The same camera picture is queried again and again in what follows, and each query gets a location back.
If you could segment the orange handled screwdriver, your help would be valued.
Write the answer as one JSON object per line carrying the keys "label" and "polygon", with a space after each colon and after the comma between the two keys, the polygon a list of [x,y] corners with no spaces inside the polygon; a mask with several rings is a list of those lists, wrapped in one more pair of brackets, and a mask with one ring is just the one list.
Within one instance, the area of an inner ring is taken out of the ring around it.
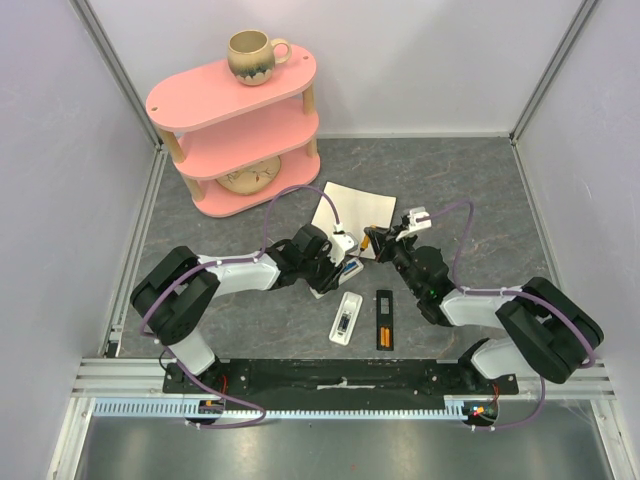
{"label": "orange handled screwdriver", "polygon": [[365,234],[362,242],[360,243],[358,256],[361,257],[362,254],[369,248],[371,243],[370,237]]}

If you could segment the slim white remote control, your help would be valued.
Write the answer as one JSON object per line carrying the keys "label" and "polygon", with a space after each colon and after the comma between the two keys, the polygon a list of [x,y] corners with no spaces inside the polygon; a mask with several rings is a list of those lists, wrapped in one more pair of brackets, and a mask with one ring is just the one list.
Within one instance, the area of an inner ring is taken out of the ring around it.
{"label": "slim white remote control", "polygon": [[[347,260],[348,260],[348,262],[350,262],[350,261],[355,260],[355,259],[359,260],[358,258],[355,258],[355,257],[350,258],[350,259],[347,259]],[[343,273],[343,274],[341,275],[341,277],[340,277],[340,279],[339,279],[338,288],[339,288],[342,284],[344,284],[344,283],[346,283],[348,280],[350,280],[350,279],[354,278],[356,275],[358,275],[359,273],[361,273],[361,272],[364,270],[364,265],[362,264],[362,262],[361,262],[361,261],[360,261],[360,263],[361,263],[361,266],[360,266],[359,268],[357,268],[356,270],[353,270],[353,271],[351,271],[351,272],[349,272],[349,273]],[[326,295],[327,293],[331,292],[331,291],[329,291],[329,292],[327,292],[326,294],[322,294],[322,295],[320,295],[320,294],[317,294],[317,293],[316,293],[314,290],[312,290],[310,287],[309,287],[309,290],[310,290],[310,292],[312,293],[312,295],[313,295],[316,299],[320,299],[321,297],[323,297],[323,296],[324,296],[324,295]]]}

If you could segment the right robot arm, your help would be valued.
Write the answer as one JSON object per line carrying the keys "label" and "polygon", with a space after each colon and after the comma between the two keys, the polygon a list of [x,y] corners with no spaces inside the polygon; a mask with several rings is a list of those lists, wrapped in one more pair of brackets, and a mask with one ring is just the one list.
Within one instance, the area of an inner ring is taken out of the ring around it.
{"label": "right robot arm", "polygon": [[498,291],[458,289],[435,247],[414,246],[417,237],[398,227],[364,229],[375,260],[390,262],[417,300],[423,318],[443,327],[498,328],[458,368],[458,381],[477,394],[503,375],[534,373],[555,384],[588,366],[604,341],[600,326],[544,277]]}

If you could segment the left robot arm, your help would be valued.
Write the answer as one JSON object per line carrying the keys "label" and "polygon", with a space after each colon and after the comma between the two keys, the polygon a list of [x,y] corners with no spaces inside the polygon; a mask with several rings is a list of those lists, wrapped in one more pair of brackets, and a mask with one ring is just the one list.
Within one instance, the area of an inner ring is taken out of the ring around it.
{"label": "left robot arm", "polygon": [[239,257],[198,256],[174,248],[134,288],[130,302],[149,333],[186,368],[185,382],[208,393],[219,382],[216,356],[198,324],[210,302],[243,291],[271,291],[302,279],[317,294],[339,286],[358,240],[343,229],[327,235],[306,224],[293,238]]}

